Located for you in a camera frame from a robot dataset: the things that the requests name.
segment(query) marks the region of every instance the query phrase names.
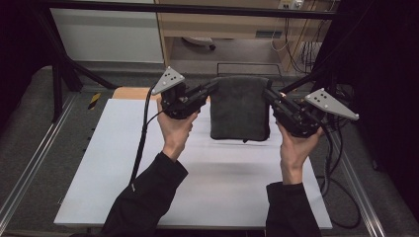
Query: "silver mounting bracket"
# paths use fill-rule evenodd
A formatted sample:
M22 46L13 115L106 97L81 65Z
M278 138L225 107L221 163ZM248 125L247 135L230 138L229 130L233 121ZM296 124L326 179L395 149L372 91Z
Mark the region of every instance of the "silver mounting bracket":
M183 82L185 77L182 76L179 72L175 71L170 66L166 68L166 71L160 77L160 80L157 82L154 89L151 91L151 95L155 96L159 93L162 93L170 88L178 85Z
M323 112L352 120L358 120L360 118L358 114L353 113L346 106L333 98L324 90L324 88L305 96L304 99Z

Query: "person's left hand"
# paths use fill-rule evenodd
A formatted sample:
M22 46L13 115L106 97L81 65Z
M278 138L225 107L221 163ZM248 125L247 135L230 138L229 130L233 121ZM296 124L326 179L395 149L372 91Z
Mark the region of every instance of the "person's left hand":
M157 99L158 112L162 111L161 98ZM157 120L163 133L163 153L173 161L177 161L185 149L189 132L192 130L192 122L198 117L198 112L191 114L185 119L174 119L164 113L158 115Z

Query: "black horizontal bar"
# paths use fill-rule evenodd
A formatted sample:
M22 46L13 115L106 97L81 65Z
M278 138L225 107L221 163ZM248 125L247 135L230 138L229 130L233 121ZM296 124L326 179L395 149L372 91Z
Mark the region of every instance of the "black horizontal bar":
M218 7L177 4L147 4L147 3L122 3L122 2L97 2L97 1L72 1L72 0L38 0L48 8L99 10L119 12L154 12L154 13L183 13L204 15L250 16L270 18L298 18L318 20L342 20L350 15L332 12L294 11L282 9Z

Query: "white wall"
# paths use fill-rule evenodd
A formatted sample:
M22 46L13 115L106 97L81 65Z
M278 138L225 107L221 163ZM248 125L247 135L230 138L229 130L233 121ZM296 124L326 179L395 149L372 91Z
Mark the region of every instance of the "white wall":
M103 1L153 3L153 0ZM163 63L155 13L67 9L51 12L65 49L74 60Z

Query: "black sleeve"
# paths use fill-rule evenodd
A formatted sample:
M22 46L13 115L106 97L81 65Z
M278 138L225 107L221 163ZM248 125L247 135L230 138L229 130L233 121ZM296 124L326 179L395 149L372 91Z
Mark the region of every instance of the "black sleeve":
M188 175L179 163L163 152L115 200L101 234L106 236L153 236L161 216L170 207L176 189Z
M302 184L273 183L267 187L267 237L321 236Z

